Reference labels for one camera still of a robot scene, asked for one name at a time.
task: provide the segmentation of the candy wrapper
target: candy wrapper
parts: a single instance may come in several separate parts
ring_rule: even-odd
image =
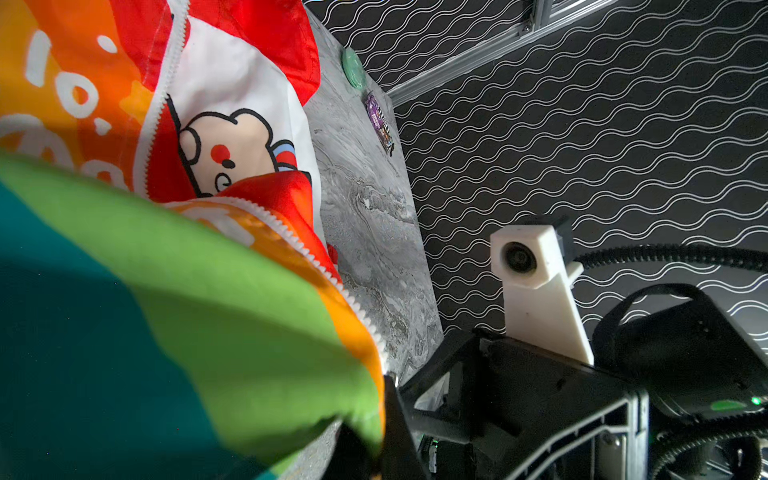
[[[391,157],[392,152],[395,150],[395,141],[389,133],[389,124],[386,118],[384,118],[384,113],[373,93],[368,94],[368,98],[366,98],[366,109],[368,110],[368,118],[371,119],[371,124],[379,135],[379,140],[382,142],[382,147]]]

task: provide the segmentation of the wallpaper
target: wallpaper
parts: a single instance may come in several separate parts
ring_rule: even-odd
[[[531,16],[531,0],[304,0],[385,91]]]
[[[503,331],[490,234],[567,214],[577,255],[640,243],[768,249],[768,2],[619,1],[397,108],[445,330]],[[768,275],[588,271],[590,333],[653,283],[698,285],[768,351]],[[627,318],[676,302],[639,299]]]

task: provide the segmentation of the black lens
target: black lens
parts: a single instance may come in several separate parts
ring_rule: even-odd
[[[509,268],[517,273],[527,273],[536,269],[536,257],[531,249],[522,243],[507,243],[505,257]]]

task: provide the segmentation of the cartoon character print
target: cartoon character print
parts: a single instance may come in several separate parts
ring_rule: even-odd
[[[272,143],[272,128],[249,108],[206,111],[179,131],[179,151],[198,197],[212,197],[248,177],[296,170],[293,143]]]

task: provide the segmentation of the black corrugated tube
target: black corrugated tube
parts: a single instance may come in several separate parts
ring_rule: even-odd
[[[679,454],[694,449],[697,446],[706,445],[710,442],[723,442],[725,440],[749,437],[765,438],[767,436],[768,412],[747,413],[745,415],[688,425],[651,445],[648,478],[654,480],[664,467],[674,462]],[[758,459],[756,463],[754,458],[750,460],[750,465],[757,465],[757,467],[750,466],[745,468],[745,470],[751,470],[751,472],[742,472],[741,478],[760,478],[762,462],[759,455],[760,450],[758,449],[757,451]]]
[[[584,270],[613,263],[683,262],[722,265],[768,273],[768,252],[711,245],[660,243],[635,247],[616,247],[585,253],[576,258]]]

